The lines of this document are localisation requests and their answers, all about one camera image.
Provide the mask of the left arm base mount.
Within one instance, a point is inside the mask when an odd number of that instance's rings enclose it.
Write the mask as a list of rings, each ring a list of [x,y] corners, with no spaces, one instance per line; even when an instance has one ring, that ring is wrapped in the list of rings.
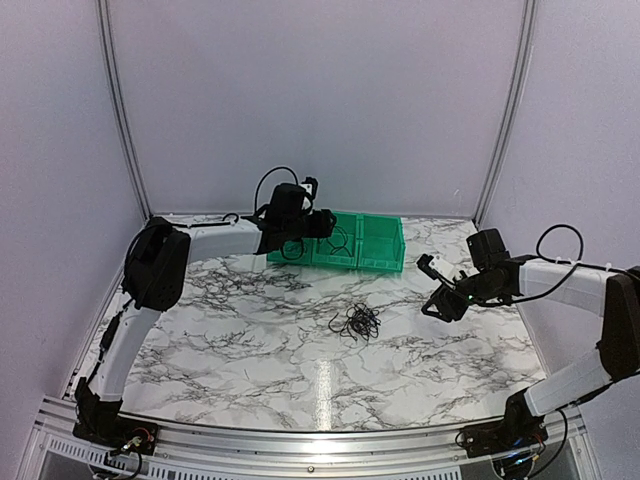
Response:
[[[93,420],[78,420],[72,431],[76,438],[109,447],[118,453],[125,445],[139,438],[135,449],[142,455],[152,455],[156,448],[159,426],[156,423],[132,418],[106,416]]]

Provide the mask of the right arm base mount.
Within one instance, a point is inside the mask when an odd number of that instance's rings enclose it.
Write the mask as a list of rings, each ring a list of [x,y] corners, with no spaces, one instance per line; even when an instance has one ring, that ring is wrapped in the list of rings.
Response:
[[[509,427],[502,420],[467,425],[459,430],[456,444],[466,451],[469,458],[519,451],[525,447],[540,445],[548,439],[542,422],[524,427]]]

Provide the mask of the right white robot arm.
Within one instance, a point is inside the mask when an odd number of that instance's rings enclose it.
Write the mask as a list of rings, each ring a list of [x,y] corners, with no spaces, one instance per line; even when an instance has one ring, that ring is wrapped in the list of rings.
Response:
[[[466,240],[475,273],[466,274],[438,255],[423,254],[420,271],[438,282],[423,315],[445,323],[472,307],[497,309],[537,300],[578,308],[602,321],[594,349],[548,378],[508,398],[495,438],[515,448],[543,418],[570,404],[586,403],[639,373],[639,270],[551,259],[541,252],[513,256],[497,229]]]

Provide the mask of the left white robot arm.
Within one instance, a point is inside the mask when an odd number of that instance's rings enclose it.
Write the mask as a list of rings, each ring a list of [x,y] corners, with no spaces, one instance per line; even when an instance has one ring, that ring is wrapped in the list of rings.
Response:
[[[317,180],[307,177],[277,185],[270,201],[248,215],[196,224],[148,220],[125,255],[121,287],[129,299],[103,334],[93,370],[78,381],[75,435],[106,445],[125,438],[129,430],[119,412],[126,379],[155,322],[180,300],[189,264],[282,252],[289,242],[332,235],[337,219],[329,209],[315,209],[317,190]]]

